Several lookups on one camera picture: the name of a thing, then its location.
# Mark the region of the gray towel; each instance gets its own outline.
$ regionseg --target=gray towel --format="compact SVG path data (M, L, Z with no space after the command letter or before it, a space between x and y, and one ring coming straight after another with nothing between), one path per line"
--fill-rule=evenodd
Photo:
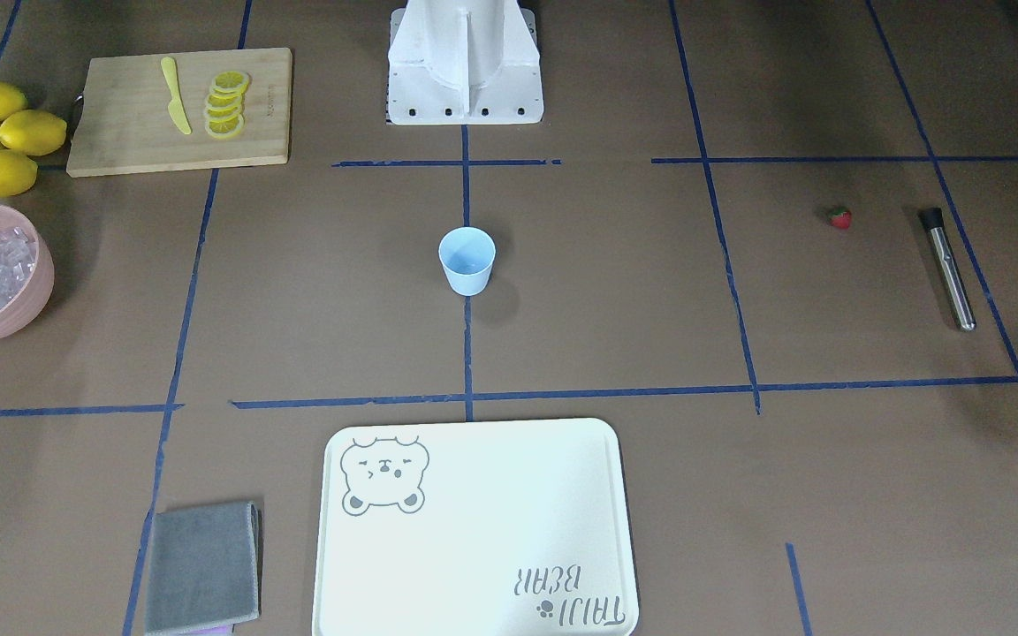
M146 636L258 619L258 517L251 502L157 515L144 609Z

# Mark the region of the pink bowl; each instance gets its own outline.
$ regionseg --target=pink bowl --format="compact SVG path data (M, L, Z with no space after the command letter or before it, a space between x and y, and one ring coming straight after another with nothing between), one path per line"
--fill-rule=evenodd
M0 310L0 338L23 329L36 319L50 300L50 293L53 291L53 258L50 257L50 249L22 213L0 205L0 232L11 228L21 228L37 239L37 264L20 292Z

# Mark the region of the strawberry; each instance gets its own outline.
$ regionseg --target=strawberry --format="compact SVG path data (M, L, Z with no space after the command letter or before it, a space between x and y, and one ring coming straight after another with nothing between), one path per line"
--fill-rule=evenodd
M851 228L851 211L843 206L837 207L828 215L828 221L831 221L832 226L840 230Z

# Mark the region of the wooden cutting board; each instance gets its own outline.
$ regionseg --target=wooden cutting board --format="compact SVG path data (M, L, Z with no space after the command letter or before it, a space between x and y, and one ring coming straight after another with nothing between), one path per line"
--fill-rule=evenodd
M190 134L178 131L167 114L171 94L159 60L169 54L178 68ZM217 140L204 131L203 109L215 75L224 70L245 71L251 79L242 132ZM94 57L65 170L70 177L97 177L285 163L292 77L293 53L288 49Z

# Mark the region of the bear face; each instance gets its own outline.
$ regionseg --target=bear face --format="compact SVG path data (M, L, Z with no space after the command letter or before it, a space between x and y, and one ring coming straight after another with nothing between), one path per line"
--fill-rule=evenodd
M371 506L398 506L400 511L416 512L423 507L420 484L430 462L427 447L413 440L374 439L371 444L352 445L340 456L348 492L344 494L344 512L359 516Z

